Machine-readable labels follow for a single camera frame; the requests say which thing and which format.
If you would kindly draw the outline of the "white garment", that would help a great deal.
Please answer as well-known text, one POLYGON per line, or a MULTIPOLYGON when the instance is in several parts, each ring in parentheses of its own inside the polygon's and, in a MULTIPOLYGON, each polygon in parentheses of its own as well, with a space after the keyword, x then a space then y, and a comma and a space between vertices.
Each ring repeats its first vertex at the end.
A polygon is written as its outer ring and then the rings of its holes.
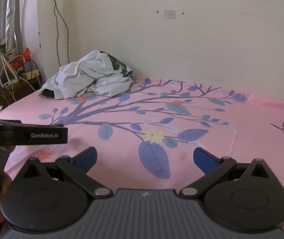
POLYGON ((41 87, 39 96, 57 100, 81 97, 88 92, 113 97, 129 90, 133 70, 111 54, 94 50, 61 66, 41 87))

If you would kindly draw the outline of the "cluttered side table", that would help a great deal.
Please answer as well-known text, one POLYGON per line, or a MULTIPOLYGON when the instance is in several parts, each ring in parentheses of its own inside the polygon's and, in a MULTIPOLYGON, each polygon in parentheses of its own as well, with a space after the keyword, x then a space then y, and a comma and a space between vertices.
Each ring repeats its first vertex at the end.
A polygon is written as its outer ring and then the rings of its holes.
POLYGON ((5 44, 0 42, 0 110, 42 86, 42 75, 33 58, 18 70, 9 64, 12 58, 21 54, 17 49, 7 52, 5 44))

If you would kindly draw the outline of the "red plastic bag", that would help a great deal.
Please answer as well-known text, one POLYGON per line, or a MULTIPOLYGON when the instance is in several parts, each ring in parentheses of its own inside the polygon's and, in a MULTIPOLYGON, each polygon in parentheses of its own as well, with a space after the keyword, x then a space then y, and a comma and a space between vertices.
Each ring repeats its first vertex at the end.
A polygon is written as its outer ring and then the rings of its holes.
POLYGON ((13 67, 13 69, 18 70, 23 67, 23 64, 31 61, 31 53, 29 48, 25 48, 21 55, 17 55, 9 61, 9 64, 13 67))

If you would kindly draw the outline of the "pink floral bed sheet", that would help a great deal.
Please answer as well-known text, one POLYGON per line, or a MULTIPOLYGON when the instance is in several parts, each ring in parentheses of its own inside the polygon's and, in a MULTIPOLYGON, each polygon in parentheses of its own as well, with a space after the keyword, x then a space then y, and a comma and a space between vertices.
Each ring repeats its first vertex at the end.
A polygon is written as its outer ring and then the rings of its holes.
POLYGON ((6 172, 26 159, 71 157, 95 147, 90 177, 112 189, 181 189, 203 172, 193 162, 202 147, 238 162, 264 159, 284 187, 284 101, 196 83, 138 77, 113 98, 85 94, 68 100, 33 93, 0 111, 0 119, 62 123, 68 143, 21 146, 6 172))

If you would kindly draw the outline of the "grey window curtain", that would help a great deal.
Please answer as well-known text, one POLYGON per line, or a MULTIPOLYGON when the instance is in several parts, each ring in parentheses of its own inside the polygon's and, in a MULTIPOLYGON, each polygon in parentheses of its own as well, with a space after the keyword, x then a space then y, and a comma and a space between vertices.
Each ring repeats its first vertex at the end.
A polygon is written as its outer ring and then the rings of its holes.
POLYGON ((0 44, 6 51, 39 51, 38 0, 0 0, 0 44))

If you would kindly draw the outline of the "pink wall sticker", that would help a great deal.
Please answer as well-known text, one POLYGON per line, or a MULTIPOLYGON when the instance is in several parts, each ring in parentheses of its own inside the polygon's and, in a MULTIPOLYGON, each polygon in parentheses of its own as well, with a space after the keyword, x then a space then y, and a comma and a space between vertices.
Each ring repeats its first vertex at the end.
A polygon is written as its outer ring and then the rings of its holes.
POLYGON ((176 11, 175 10, 167 10, 165 11, 166 19, 176 19, 176 11))

